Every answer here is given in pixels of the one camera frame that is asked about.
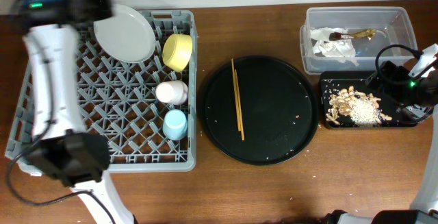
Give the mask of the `blue plastic cup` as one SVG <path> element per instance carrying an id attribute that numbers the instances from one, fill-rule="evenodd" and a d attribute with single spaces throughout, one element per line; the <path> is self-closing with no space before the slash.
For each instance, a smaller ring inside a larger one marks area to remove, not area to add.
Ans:
<path id="1" fill-rule="evenodd" d="M 170 110 L 164 117 L 163 133 L 171 140 L 181 140 L 187 136 L 188 120 L 180 110 Z"/>

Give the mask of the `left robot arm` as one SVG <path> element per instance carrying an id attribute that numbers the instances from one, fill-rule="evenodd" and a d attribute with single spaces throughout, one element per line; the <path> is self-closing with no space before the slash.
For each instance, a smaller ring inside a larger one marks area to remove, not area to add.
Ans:
<path id="1" fill-rule="evenodd" d="M 108 168 L 107 138 L 90 134 L 77 101 L 77 27 L 112 16 L 111 0 L 14 0 L 31 65 L 31 143 L 18 155 L 79 197 L 97 223 L 135 223 Z"/>

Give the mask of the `pink plastic cup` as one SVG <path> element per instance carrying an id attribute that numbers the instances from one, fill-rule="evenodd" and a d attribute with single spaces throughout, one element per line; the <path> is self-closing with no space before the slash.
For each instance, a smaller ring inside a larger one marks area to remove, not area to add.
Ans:
<path id="1" fill-rule="evenodd" d="M 188 100 L 188 86 L 183 81 L 162 82 L 157 86 L 155 94 L 162 103 L 181 105 Z"/>

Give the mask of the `yellow bowl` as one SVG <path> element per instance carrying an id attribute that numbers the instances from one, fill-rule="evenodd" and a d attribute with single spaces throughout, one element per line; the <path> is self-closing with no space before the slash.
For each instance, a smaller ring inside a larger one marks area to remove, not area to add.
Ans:
<path id="1" fill-rule="evenodd" d="M 172 34 L 168 37 L 163 48 L 163 62 L 176 72 L 181 72 L 188 65 L 193 50 L 190 35 Z"/>

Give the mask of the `white tissue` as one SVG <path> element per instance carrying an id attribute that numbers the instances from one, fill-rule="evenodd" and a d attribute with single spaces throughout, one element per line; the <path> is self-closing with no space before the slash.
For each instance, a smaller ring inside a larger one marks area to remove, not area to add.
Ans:
<path id="1" fill-rule="evenodd" d="M 324 57 L 337 58 L 337 61 L 341 63 L 345 63 L 346 58 L 352 58 L 349 62 L 353 63 L 355 66 L 359 66 L 359 63 L 355 58 L 356 50 L 353 47 L 351 40 L 330 41 L 329 35 L 334 32 L 346 34 L 348 30 L 329 27 L 312 29 L 310 31 L 310 38 L 315 40 L 313 52 L 315 54 L 321 53 Z"/>

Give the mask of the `grey round plate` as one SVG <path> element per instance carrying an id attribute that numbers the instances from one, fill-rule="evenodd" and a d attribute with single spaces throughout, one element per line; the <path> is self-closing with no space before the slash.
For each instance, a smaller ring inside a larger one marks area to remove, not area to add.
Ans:
<path id="1" fill-rule="evenodd" d="M 94 22 L 94 35 L 101 48 L 127 63 L 149 59 L 155 51 L 155 34 L 149 22 L 136 10 L 115 4 L 113 16 Z"/>

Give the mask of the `white rice pile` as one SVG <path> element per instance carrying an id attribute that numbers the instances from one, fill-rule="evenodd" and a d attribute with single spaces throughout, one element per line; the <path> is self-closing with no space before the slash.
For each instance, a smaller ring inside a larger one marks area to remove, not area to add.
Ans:
<path id="1" fill-rule="evenodd" d="M 355 99 L 348 104 L 351 107 L 350 117 L 358 126 L 377 126 L 381 124 L 378 108 L 374 101 L 369 99 Z"/>

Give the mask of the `brown food scraps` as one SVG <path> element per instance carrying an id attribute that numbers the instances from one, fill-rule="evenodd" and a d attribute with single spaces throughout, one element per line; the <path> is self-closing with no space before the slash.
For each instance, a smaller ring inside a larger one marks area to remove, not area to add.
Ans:
<path id="1" fill-rule="evenodd" d="M 372 93 L 367 94 L 365 92 L 360 92 L 355 90 L 354 86 L 350 86 L 349 88 L 339 90 L 337 94 L 333 92 L 330 92 L 330 94 L 328 100 L 329 107 L 326 111 L 325 117 L 326 121 L 331 122 L 334 125 L 346 125 L 346 122 L 340 122 L 340 118 L 347 118 L 352 121 L 350 117 L 351 107 L 348 104 L 355 99 L 369 99 L 375 102 L 381 120 L 380 125 L 382 125 L 384 121 L 391 121 L 393 119 L 391 116 L 386 115 L 381 111 L 379 106 L 381 98 L 375 97 Z"/>

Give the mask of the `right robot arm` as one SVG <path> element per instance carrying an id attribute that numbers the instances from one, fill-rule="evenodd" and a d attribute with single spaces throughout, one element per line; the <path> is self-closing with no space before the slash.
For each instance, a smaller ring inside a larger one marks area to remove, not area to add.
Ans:
<path id="1" fill-rule="evenodd" d="M 411 70 L 398 69 L 391 62 L 380 63 L 381 55 L 388 49 L 399 48 L 411 53 L 417 63 Z M 381 210 L 373 217 L 357 216 L 343 210 L 328 213 L 322 223 L 436 223 L 437 222 L 437 44 L 422 51 L 404 45 L 389 45 L 375 58 L 376 71 L 366 84 L 390 96 L 401 109 L 409 106 L 428 108 L 428 112 L 414 119 L 418 124 L 428 118 L 433 121 L 430 147 L 423 178 L 414 200 L 406 210 Z"/>

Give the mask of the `wooden chopstick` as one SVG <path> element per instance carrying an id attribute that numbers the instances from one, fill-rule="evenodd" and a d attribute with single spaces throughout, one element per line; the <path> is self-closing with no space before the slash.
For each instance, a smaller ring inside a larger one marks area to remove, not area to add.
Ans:
<path id="1" fill-rule="evenodd" d="M 238 102 L 239 116 L 240 116 L 240 131 L 241 131 L 242 141 L 245 141 L 244 126 L 243 126 L 243 116 L 242 116 L 242 105 L 241 105 L 241 99 L 240 99 L 240 88 L 239 88 L 237 70 L 234 71 L 234 74 L 235 74 L 235 80 L 236 80 L 237 102 Z"/>
<path id="2" fill-rule="evenodd" d="M 239 114 L 239 108 L 238 108 L 238 100 L 237 100 L 237 89 L 236 89 L 236 83 L 235 83 L 235 69 L 234 69 L 234 61 L 233 58 L 231 59 L 231 74 L 233 79 L 233 91 L 234 91 L 234 99 L 235 99 L 235 110 L 236 110 L 236 116 L 237 116 L 237 130 L 240 132 L 240 114 Z"/>

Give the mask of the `gold snack wrapper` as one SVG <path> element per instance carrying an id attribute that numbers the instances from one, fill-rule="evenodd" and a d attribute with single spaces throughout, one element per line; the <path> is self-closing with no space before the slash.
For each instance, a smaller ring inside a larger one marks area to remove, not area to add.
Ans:
<path id="1" fill-rule="evenodd" d="M 376 33 L 377 33 L 376 29 L 365 29 L 363 31 L 352 33 L 352 34 L 333 32 L 329 35 L 328 39 L 330 41 L 352 40 L 352 39 L 362 39 L 362 38 L 367 38 L 368 40 L 371 40 Z"/>

